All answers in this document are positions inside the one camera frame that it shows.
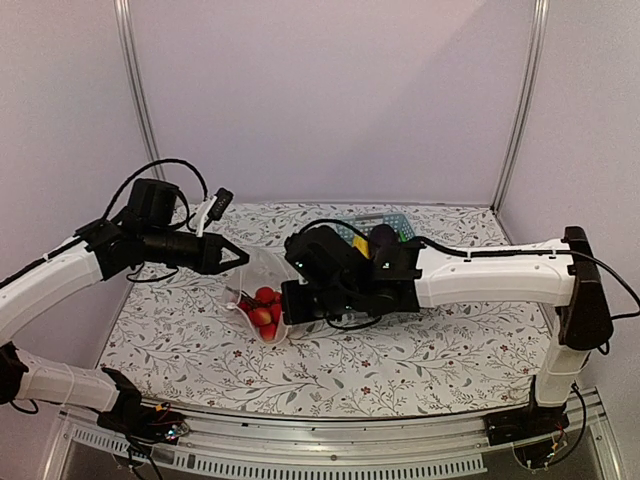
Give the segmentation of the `clear zip top bag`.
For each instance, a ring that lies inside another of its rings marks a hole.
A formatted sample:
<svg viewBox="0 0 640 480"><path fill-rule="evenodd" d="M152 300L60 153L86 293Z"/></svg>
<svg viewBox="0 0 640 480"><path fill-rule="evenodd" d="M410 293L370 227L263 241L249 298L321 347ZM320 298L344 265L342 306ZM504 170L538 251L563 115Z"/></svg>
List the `clear zip top bag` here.
<svg viewBox="0 0 640 480"><path fill-rule="evenodd" d="M246 327L256 341L275 346L289 333L284 323L282 284L297 278L278 252L244 247L249 262L231 271L222 290L222 307Z"/></svg>

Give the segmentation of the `red cherry tomato cluster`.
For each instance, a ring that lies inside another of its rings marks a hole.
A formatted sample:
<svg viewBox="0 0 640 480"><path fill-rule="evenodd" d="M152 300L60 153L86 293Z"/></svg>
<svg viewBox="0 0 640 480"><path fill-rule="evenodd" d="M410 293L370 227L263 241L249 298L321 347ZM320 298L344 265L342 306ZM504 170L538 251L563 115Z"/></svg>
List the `red cherry tomato cluster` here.
<svg viewBox="0 0 640 480"><path fill-rule="evenodd" d="M253 295L242 291L238 307L250 325L266 343L276 341L281 329L281 293L269 286L258 288Z"/></svg>

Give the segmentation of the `yellow corn cob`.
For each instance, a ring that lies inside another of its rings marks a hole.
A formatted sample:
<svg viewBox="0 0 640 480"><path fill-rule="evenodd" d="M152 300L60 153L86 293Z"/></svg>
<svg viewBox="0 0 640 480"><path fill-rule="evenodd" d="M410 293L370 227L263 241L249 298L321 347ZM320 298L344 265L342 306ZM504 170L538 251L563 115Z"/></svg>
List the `yellow corn cob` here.
<svg viewBox="0 0 640 480"><path fill-rule="evenodd" d="M370 259L369 242L361 236L354 236L352 246L356 248L365 258Z"/></svg>

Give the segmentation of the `light blue plastic basket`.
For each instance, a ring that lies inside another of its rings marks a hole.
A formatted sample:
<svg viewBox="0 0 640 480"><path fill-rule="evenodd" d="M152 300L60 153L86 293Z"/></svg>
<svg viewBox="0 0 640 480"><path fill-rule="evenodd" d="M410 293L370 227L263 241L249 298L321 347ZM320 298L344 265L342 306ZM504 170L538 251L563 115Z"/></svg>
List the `light blue plastic basket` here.
<svg viewBox="0 0 640 480"><path fill-rule="evenodd" d="M399 243L406 242L415 236L414 229L409 219L402 213L374 213L351 217L343 217L331 223L337 233L352 245L353 237L358 235L368 239L373 227L379 224L390 225L399 235Z"/></svg>

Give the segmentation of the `purple eggplant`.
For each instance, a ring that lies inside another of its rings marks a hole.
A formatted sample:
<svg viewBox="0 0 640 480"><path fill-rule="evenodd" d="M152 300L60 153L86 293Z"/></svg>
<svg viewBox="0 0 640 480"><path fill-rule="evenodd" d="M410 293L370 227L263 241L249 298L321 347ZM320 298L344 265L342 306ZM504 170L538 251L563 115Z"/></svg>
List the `purple eggplant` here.
<svg viewBox="0 0 640 480"><path fill-rule="evenodd" d="M388 224L379 224L369 234L369 245L377 248L387 247L400 242L398 233Z"/></svg>

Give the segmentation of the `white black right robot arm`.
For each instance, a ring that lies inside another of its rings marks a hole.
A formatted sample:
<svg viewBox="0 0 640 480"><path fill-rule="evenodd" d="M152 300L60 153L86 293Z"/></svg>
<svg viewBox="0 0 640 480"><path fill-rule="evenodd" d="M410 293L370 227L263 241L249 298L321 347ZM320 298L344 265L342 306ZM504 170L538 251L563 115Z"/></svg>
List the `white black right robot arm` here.
<svg viewBox="0 0 640 480"><path fill-rule="evenodd" d="M517 415L517 427L527 436L554 422L555 408L567 401L589 353L613 334L602 268L580 227L538 244L454 249L414 237L364 255L333 228L319 225L301 229L284 246L285 259L299 276L282 285L289 325L352 312L376 319L464 302L555 308L555 338L533 381L532 402Z"/></svg>

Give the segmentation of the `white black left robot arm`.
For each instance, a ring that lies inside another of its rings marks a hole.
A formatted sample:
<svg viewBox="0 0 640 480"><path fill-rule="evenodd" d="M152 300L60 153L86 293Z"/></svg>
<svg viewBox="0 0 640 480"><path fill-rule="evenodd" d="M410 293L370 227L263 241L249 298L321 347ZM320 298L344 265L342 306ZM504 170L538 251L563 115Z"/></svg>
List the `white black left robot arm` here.
<svg viewBox="0 0 640 480"><path fill-rule="evenodd" d="M128 434L148 426L141 394L117 370L82 369L17 348L16 333L75 293L127 269L155 263L218 275L248 263L249 256L207 227L221 219L233 194L205 196L185 220L173 220L185 198L174 184L136 179L127 204L78 229L58 248L1 283L1 401L45 401L106 412Z"/></svg>

